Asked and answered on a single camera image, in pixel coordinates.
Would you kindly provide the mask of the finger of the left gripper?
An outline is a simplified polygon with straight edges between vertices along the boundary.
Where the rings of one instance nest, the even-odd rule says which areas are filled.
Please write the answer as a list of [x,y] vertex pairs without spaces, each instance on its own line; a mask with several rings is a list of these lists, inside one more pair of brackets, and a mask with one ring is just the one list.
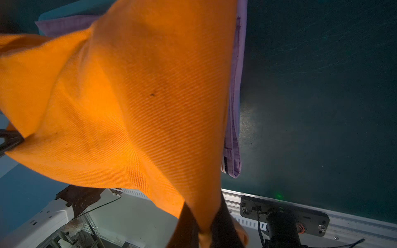
[[14,149],[18,145],[24,142],[24,137],[15,130],[1,129],[1,157],[5,155],[5,152]]

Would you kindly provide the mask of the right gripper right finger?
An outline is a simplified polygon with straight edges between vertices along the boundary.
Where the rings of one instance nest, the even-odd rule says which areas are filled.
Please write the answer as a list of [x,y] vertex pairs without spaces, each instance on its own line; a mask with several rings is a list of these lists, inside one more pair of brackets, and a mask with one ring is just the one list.
[[223,193],[221,193],[221,205],[212,223],[211,248],[244,248],[231,217]]

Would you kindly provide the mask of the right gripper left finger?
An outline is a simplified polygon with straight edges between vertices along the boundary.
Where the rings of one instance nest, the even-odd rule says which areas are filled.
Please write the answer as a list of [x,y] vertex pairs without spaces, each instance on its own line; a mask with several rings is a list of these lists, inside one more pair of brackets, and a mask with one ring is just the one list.
[[177,226],[166,248],[199,248],[199,230],[193,213],[184,203]]

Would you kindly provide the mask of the purple striped pants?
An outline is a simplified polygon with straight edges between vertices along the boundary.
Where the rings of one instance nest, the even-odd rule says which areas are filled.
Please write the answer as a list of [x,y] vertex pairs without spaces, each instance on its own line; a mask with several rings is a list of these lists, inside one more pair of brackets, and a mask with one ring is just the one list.
[[[247,7],[247,1],[237,2],[228,118],[224,140],[223,160],[221,162],[221,171],[232,178],[237,178],[242,171],[238,139],[240,125],[240,87],[242,83],[247,30]],[[55,38],[84,30],[90,27],[100,16],[101,15],[73,15],[52,20],[37,20],[35,24],[39,29],[40,35]]]

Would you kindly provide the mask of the orange garment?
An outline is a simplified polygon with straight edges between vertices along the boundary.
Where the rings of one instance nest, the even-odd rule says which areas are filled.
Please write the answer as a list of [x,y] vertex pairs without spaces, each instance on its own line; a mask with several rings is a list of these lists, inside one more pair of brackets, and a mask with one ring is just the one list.
[[132,188],[201,232],[221,205],[238,1],[117,1],[57,38],[1,35],[7,155],[51,179]]

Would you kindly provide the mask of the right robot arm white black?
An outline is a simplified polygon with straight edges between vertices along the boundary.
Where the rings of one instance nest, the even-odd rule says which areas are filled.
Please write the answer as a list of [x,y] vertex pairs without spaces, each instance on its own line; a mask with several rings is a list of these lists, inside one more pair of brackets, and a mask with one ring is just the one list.
[[[268,216],[269,239],[264,240],[259,230],[264,248],[304,248],[301,244],[296,222],[291,215],[272,212]],[[221,205],[209,232],[201,232],[190,208],[184,204],[168,248],[244,248],[245,230],[228,212],[223,195]]]

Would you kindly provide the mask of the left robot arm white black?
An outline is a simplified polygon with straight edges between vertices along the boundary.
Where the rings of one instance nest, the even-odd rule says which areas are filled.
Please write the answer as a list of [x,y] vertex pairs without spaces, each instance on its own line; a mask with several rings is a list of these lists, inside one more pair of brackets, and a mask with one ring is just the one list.
[[35,248],[51,234],[87,213],[104,189],[70,185],[39,213],[1,240],[2,248]]

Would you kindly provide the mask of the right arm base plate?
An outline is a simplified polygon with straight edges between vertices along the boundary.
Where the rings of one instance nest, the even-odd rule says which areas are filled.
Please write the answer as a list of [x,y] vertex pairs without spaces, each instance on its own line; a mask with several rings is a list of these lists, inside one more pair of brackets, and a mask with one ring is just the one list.
[[329,216],[321,211],[252,196],[242,196],[240,213],[244,218],[269,224],[266,230],[271,233],[274,233],[275,218],[278,216],[287,217],[297,228],[298,234],[317,237],[325,235],[330,223]]

